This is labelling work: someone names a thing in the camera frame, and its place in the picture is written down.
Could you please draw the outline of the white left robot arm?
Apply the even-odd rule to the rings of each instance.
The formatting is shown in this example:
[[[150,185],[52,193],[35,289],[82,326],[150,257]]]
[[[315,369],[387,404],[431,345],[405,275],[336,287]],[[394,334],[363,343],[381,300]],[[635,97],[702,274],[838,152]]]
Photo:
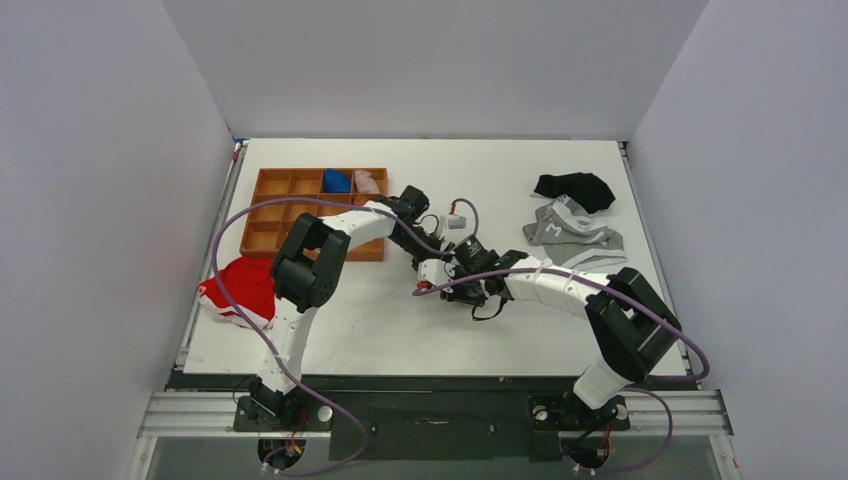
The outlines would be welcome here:
[[[272,429],[291,427],[298,416],[292,395],[300,387],[302,362],[313,320],[335,293],[349,251],[388,239],[418,266],[441,259],[442,241],[415,225],[428,210],[427,196],[408,186],[400,196],[378,196],[336,215],[300,215],[274,258],[275,317],[263,342],[269,347],[250,386],[259,416]]]

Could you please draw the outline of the black underwear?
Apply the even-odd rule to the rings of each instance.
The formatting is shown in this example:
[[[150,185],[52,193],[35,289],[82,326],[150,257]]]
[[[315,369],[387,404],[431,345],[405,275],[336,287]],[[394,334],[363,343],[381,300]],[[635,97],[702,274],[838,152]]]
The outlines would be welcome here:
[[[589,214],[607,210],[616,200],[606,182],[593,173],[585,172],[540,175],[533,193],[549,199],[566,195]]]

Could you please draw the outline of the aluminium table edge rail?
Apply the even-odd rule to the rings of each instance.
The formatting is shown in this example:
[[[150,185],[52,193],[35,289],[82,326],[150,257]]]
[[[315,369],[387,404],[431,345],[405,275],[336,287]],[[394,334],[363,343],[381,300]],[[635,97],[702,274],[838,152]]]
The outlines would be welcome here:
[[[215,211],[215,217],[211,224],[211,230],[208,237],[208,241],[206,244],[206,249],[204,250],[204,255],[200,267],[200,271],[198,274],[197,282],[201,283],[209,278],[209,274],[211,272],[211,256],[212,256],[212,247],[214,243],[214,239],[216,235],[226,220],[227,213],[232,204],[234,192],[236,190],[239,177],[241,174],[241,170],[244,164],[244,158],[246,155],[246,151],[249,145],[249,138],[236,138],[233,156],[231,158],[230,166],[227,171],[227,176],[225,178],[225,183],[223,185],[223,189],[221,191],[221,195],[219,198],[217,210]],[[187,323],[184,329],[183,337],[180,342],[179,348],[177,350],[176,358],[174,364],[172,366],[173,371],[182,371],[184,369],[184,365],[188,359],[188,353],[190,350],[191,341],[194,335],[194,331],[196,328],[196,322],[198,320],[200,310],[200,293],[197,289],[194,289],[191,297],[191,309],[188,315]]]

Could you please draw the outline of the grey underwear white band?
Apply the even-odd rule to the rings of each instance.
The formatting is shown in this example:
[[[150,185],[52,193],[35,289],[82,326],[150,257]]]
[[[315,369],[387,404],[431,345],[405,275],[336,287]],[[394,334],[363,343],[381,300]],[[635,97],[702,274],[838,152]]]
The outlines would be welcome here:
[[[541,246],[555,265],[588,271],[627,261],[623,236],[567,195],[537,208],[534,215],[522,234],[529,245]]]

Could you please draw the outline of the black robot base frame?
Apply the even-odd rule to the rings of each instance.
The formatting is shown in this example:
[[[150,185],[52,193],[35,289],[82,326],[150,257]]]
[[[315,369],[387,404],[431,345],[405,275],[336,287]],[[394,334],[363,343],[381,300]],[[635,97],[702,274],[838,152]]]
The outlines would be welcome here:
[[[598,410],[569,377],[309,376],[278,398],[253,376],[178,375],[155,394],[148,437],[248,439],[266,471],[309,457],[350,461],[526,458],[611,470],[657,462],[678,436],[722,429],[719,399],[666,381],[628,387]]]

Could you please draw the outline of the wooden compartment tray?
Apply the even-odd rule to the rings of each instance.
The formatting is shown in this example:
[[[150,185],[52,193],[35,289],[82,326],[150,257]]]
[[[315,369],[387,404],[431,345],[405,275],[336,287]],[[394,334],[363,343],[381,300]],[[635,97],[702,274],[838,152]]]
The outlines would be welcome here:
[[[336,169],[352,182],[349,194],[323,192],[323,172]],[[355,170],[367,170],[377,180],[381,193],[361,195],[353,181]],[[264,168],[258,173],[251,203],[253,205],[281,198],[296,197],[296,202],[275,204],[257,209],[247,215],[240,254],[253,258],[274,258],[294,221],[303,213],[316,217],[343,213],[352,205],[388,194],[388,172],[384,168]]]

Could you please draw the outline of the blue rolled underwear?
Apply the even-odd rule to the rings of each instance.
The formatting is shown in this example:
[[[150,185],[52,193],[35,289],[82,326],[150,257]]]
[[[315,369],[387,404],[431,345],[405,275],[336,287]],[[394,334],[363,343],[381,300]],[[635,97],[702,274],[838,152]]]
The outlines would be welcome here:
[[[336,169],[325,169],[323,172],[323,192],[329,194],[349,194],[352,182],[348,176]]]

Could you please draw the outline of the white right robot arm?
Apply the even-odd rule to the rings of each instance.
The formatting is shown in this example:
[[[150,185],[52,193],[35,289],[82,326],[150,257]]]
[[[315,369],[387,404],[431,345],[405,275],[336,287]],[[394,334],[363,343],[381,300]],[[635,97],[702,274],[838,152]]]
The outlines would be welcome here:
[[[517,250],[503,255],[476,238],[454,248],[463,287],[478,298],[526,301],[586,319],[600,357],[573,384],[564,400],[566,418],[578,427],[598,420],[604,406],[625,387],[647,379],[677,346],[671,332],[680,324],[645,277],[624,267],[615,274],[590,274],[540,260]]]

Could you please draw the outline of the red underwear white band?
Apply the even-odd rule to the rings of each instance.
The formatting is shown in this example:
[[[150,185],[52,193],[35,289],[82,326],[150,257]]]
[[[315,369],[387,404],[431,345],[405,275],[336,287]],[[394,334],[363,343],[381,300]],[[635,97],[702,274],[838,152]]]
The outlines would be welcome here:
[[[246,316],[263,330],[272,327],[275,317],[271,265],[270,258],[239,257],[220,270],[223,285],[231,297]],[[197,292],[200,306],[214,321],[249,328],[249,324],[223,295],[215,277],[201,282]]]

